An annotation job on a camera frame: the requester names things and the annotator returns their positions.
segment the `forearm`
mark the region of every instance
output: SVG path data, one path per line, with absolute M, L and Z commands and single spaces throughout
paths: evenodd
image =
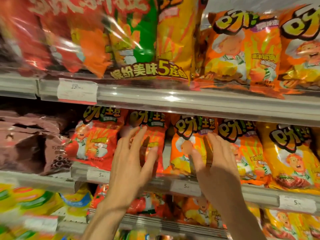
M 266 239 L 256 217 L 248 210 L 245 202 L 236 202 L 229 211 L 221 214 L 233 240 Z
M 110 202 L 105 198 L 99 203 L 81 239 L 113 240 L 126 210 L 126 207 L 118 206 L 116 202 Z

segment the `person's left hand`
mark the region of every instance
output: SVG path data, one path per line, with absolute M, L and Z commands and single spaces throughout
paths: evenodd
M 140 166 L 140 147 L 146 131 L 146 126 L 142 129 L 136 127 L 118 141 L 106 195 L 106 199 L 113 207 L 123 208 L 126 211 L 152 177 L 153 166 L 158 156 L 157 146 L 149 151 L 143 167 Z M 130 139 L 133 136 L 134 139 L 129 148 Z

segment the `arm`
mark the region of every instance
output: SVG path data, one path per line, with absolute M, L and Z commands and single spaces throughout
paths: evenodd
M 213 148 L 210 169 L 203 163 L 199 152 L 196 149 L 192 151 L 202 193 L 221 214 L 234 240 L 266 239 L 242 196 L 237 163 L 230 143 L 215 134 L 208 134 L 208 139 Z
M 130 130 L 128 136 L 118 141 L 112 161 L 109 189 L 105 199 L 99 203 L 94 217 L 86 228 L 82 240 L 113 240 L 119 224 L 138 192 L 151 179 L 158 147 L 153 147 L 144 166 L 140 166 L 139 152 L 147 127 L 130 139 L 140 128 Z

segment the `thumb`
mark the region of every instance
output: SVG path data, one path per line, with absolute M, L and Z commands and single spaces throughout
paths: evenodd
M 193 164 L 194 164 L 194 169 L 197 174 L 206 169 L 206 165 L 202 161 L 201 154 L 198 152 L 197 149 L 192 150 L 191 156 L 192 156 L 192 160 L 193 160 Z
M 141 173 L 140 180 L 142 186 L 144 186 L 152 177 L 153 166 L 158 158 L 158 147 L 153 147 L 149 152 L 146 158 L 146 162 L 144 163 Z

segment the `person's right hand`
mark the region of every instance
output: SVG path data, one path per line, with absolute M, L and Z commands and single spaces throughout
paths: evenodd
M 234 153 L 228 141 L 220 136 L 208 133 L 212 145 L 212 166 L 207 168 L 198 150 L 193 149 L 194 163 L 200 189 L 207 200 L 221 215 L 245 206 L 241 192 L 240 176 Z

